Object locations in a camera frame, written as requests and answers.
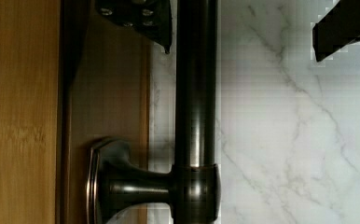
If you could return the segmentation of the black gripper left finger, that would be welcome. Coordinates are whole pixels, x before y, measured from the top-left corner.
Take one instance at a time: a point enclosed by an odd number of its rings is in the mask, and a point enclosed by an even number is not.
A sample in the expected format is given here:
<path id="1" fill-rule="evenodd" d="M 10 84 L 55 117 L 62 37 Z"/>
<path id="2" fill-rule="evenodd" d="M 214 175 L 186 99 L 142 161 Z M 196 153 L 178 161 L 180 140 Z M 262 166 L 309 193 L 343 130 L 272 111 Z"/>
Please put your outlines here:
<path id="1" fill-rule="evenodd" d="M 96 11 L 115 25 L 135 32 L 161 45 L 166 54 L 173 43 L 170 0 L 95 0 Z"/>

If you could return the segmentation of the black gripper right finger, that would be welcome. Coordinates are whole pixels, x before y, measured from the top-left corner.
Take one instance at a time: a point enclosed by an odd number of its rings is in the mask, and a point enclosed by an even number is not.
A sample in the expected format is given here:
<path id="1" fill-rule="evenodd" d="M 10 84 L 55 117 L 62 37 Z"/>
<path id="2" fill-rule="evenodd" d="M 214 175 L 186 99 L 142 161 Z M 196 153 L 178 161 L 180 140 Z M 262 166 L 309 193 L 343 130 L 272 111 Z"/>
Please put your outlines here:
<path id="1" fill-rule="evenodd" d="M 339 0 L 312 29 L 317 62 L 360 41 L 360 0 Z"/>

